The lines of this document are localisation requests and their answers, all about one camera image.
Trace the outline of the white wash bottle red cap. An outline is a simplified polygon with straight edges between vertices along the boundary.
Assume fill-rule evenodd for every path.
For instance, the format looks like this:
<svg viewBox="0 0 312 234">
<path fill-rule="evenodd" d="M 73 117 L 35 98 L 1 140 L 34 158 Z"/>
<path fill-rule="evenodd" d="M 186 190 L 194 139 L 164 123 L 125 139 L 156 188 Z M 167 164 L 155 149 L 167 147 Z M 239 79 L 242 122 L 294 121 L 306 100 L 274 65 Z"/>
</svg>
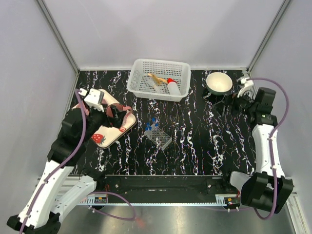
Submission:
<svg viewBox="0 0 312 234">
<path fill-rule="evenodd" d="M 181 95 L 181 92 L 177 83 L 172 78 L 167 79 L 167 88 L 169 90 L 170 95 L 173 95 L 173 96 Z"/>
</svg>

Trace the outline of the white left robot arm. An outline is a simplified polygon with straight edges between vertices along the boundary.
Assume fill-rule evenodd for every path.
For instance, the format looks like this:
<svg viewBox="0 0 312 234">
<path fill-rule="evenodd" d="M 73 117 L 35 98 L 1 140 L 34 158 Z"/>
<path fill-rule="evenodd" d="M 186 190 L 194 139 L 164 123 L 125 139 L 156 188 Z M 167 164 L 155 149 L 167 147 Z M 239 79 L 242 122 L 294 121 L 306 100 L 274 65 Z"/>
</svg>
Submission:
<svg viewBox="0 0 312 234">
<path fill-rule="evenodd" d="M 105 111 L 73 108 L 66 113 L 57 139 L 48 154 L 43 175 L 31 199 L 17 215 L 8 218 L 7 226 L 20 234 L 56 234 L 68 213 L 88 194 L 105 188 L 101 173 L 86 170 L 76 186 L 58 203 L 63 182 L 86 151 L 86 143 L 104 127 L 120 128 L 127 115 L 124 107 L 105 105 Z"/>
</svg>

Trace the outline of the brown bristle tube brush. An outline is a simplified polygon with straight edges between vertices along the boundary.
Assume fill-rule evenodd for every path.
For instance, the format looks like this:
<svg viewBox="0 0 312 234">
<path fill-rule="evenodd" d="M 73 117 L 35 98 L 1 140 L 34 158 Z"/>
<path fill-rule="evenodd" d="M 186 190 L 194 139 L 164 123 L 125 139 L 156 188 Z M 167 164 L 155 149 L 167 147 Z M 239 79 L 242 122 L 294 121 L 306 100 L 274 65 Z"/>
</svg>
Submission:
<svg viewBox="0 0 312 234">
<path fill-rule="evenodd" d="M 164 84 L 167 84 L 167 83 L 168 83 L 168 81 L 167 81 L 166 79 L 157 77 L 157 76 L 154 75 L 154 74 L 148 73 L 148 76 L 150 76 L 150 77 L 154 80 L 154 82 L 155 82 L 157 85 L 161 85 L 161 84 L 163 84 L 163 83 L 164 83 Z"/>
</svg>

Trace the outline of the clear plastic pipettes bundle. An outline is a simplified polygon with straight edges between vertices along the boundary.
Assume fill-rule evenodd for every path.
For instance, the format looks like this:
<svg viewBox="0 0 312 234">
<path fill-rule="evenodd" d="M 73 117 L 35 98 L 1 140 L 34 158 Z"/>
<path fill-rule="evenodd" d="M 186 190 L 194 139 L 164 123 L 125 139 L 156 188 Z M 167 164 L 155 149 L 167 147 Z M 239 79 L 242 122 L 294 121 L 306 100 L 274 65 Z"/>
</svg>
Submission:
<svg viewBox="0 0 312 234">
<path fill-rule="evenodd" d="M 162 94 L 161 88 L 152 80 L 148 81 L 147 84 L 145 84 L 145 88 L 147 89 L 148 92 Z"/>
</svg>

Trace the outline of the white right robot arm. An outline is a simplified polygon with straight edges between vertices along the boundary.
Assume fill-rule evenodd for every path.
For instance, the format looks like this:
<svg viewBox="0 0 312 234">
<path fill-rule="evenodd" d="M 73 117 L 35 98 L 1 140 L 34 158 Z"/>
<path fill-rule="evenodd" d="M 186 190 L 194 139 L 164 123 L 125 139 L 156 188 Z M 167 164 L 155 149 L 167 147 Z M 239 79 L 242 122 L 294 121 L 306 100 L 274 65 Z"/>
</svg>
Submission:
<svg viewBox="0 0 312 234">
<path fill-rule="evenodd" d="M 252 175 L 225 168 L 221 187 L 226 193 L 240 192 L 240 203 L 256 210 L 277 214 L 293 191 L 293 181 L 287 179 L 279 160 L 277 128 L 280 122 L 271 114 L 276 91 L 260 87 L 254 98 L 246 92 L 225 94 L 217 104 L 220 114 L 244 113 L 250 117 L 250 129 L 255 144 L 256 170 Z"/>
</svg>

